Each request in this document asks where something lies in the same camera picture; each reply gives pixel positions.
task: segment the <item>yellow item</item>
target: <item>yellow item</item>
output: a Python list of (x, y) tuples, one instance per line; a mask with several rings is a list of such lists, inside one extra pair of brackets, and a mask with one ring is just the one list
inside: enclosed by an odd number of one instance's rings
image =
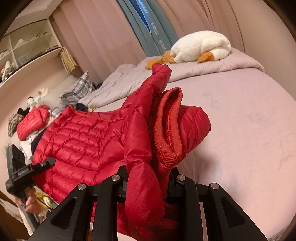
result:
[(42, 194), (42, 193), (38, 193), (38, 192), (35, 192), (35, 195), (36, 195), (36, 197), (37, 197), (37, 202), (38, 202), (42, 207), (45, 207), (45, 208), (48, 208), (48, 206), (49, 206), (50, 208), (52, 207), (51, 201), (48, 201), (48, 200), (50, 200), (48, 195), (46, 195), (46, 194)]
[(158, 63), (158, 64), (166, 64), (166, 63), (175, 64), (174, 58), (170, 56), (170, 51), (166, 51), (163, 54), (163, 57), (164, 58), (157, 58), (157, 59), (148, 60), (145, 68), (152, 69), (152, 65), (156, 64), (156, 63)]
[(205, 52), (202, 56), (200, 56), (197, 60), (198, 63), (203, 63), (206, 61), (215, 61), (215, 57), (211, 52)]
[(65, 47), (63, 47), (62, 51), (60, 52), (60, 56), (67, 73), (72, 72), (78, 66), (73, 57), (70, 55), (69, 51)]

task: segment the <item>human hand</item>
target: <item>human hand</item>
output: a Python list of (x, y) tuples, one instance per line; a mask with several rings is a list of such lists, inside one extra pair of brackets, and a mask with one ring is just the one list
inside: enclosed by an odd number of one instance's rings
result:
[[(29, 212), (29, 213), (33, 213), (33, 214), (40, 213), (42, 210), (41, 205), (37, 201), (37, 197), (35, 195), (35, 192), (36, 192), (35, 188), (31, 188), (28, 191), (29, 197), (25, 203), (25, 206), (26, 206), (25, 211)], [(23, 202), (17, 196), (15, 196), (15, 203), (17, 203), (19, 205), (23, 205)]]

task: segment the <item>tassel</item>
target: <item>tassel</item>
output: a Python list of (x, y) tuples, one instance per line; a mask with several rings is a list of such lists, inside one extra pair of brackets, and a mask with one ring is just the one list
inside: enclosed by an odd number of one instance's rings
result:
[(67, 71), (67, 73), (72, 72), (78, 66), (65, 47), (63, 47), (63, 50), (61, 51), (60, 56), (62, 59), (63, 66)]

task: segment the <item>folded red jacket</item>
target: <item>folded red jacket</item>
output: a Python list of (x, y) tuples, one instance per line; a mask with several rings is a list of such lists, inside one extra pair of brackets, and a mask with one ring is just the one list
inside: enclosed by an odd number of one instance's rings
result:
[(33, 107), (26, 117), (17, 125), (17, 136), (21, 141), (25, 141), (33, 131), (39, 130), (46, 125), (49, 117), (49, 107), (41, 105)]
[(34, 181), (61, 202), (78, 184), (101, 183), (126, 165), (118, 232), (142, 241), (175, 240), (178, 208), (165, 201), (169, 173), (205, 138), (210, 122), (200, 107), (180, 106), (180, 88), (164, 91), (171, 74), (167, 65), (154, 64), (152, 70), (117, 110), (85, 113), (68, 106), (33, 156), (33, 164), (48, 157), (56, 163)]

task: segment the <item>curtain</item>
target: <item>curtain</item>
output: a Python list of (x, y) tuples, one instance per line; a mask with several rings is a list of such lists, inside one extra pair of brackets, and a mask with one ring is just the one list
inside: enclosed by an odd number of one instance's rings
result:
[(156, 1), (179, 38), (201, 30), (212, 30), (224, 34), (232, 47), (244, 52), (242, 35), (228, 0)]
[(116, 0), (63, 0), (52, 16), (61, 43), (92, 82), (103, 82), (121, 64), (146, 58)]
[(179, 39), (155, 0), (117, 0), (146, 56), (163, 55)]

